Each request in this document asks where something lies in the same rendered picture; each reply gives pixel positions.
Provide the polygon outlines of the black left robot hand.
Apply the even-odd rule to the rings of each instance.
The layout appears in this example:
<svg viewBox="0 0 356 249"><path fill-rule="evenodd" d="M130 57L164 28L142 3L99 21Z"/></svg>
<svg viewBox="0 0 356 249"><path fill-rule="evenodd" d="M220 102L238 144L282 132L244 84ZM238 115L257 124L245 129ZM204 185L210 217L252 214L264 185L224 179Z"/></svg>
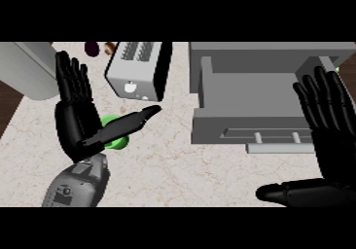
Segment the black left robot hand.
<svg viewBox="0 0 356 249"><path fill-rule="evenodd" d="M69 58L65 51L56 52L56 79L60 93L54 109L57 137L68 157L72 162L79 162L100 153L108 143L140 131L162 108L152 105L102 125L87 66L75 57Z"/></svg>

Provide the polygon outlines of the grey drawer cabinet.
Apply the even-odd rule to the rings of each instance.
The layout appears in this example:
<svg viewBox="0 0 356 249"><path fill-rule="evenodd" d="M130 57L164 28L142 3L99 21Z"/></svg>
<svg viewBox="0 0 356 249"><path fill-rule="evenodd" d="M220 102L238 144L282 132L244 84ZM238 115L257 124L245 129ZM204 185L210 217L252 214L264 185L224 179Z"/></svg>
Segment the grey drawer cabinet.
<svg viewBox="0 0 356 249"><path fill-rule="evenodd" d="M294 73L309 57L328 56L338 66L354 53L353 42L189 42L189 91L198 92L202 57L215 73Z"/></svg>

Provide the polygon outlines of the dark purple eggplant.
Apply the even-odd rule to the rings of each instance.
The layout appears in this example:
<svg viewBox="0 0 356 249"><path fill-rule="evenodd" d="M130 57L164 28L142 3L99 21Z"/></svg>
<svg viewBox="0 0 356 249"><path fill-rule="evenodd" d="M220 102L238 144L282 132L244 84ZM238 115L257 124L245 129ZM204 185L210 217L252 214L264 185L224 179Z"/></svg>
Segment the dark purple eggplant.
<svg viewBox="0 0 356 249"><path fill-rule="evenodd" d="M84 52L91 57L99 55L99 45L96 42L85 42L84 43Z"/></svg>

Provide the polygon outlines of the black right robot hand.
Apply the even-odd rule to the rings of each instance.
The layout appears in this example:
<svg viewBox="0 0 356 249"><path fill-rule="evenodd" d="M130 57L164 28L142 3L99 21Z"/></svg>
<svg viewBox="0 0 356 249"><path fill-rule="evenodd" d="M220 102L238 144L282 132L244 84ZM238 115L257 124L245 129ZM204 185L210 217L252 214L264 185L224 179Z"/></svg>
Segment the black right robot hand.
<svg viewBox="0 0 356 249"><path fill-rule="evenodd" d="M261 186L255 197L285 207L356 208L356 113L334 71L314 67L292 84L312 130L322 177Z"/></svg>

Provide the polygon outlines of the pale grey appliance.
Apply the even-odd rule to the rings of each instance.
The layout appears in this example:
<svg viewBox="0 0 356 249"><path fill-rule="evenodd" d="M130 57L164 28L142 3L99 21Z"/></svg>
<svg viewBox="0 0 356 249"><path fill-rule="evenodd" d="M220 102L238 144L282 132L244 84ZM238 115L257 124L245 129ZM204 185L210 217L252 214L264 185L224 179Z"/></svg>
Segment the pale grey appliance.
<svg viewBox="0 0 356 249"><path fill-rule="evenodd" d="M47 42L0 42L0 81L32 100L59 94L54 55Z"/></svg>

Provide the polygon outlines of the silver toaster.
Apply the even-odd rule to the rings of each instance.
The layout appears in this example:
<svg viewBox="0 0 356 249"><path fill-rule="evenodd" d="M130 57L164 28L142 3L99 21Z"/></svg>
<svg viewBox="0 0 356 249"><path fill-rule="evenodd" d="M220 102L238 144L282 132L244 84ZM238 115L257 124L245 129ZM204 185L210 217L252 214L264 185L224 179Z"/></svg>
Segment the silver toaster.
<svg viewBox="0 0 356 249"><path fill-rule="evenodd" d="M159 102L173 56L171 42L119 42L105 79L119 98Z"/></svg>

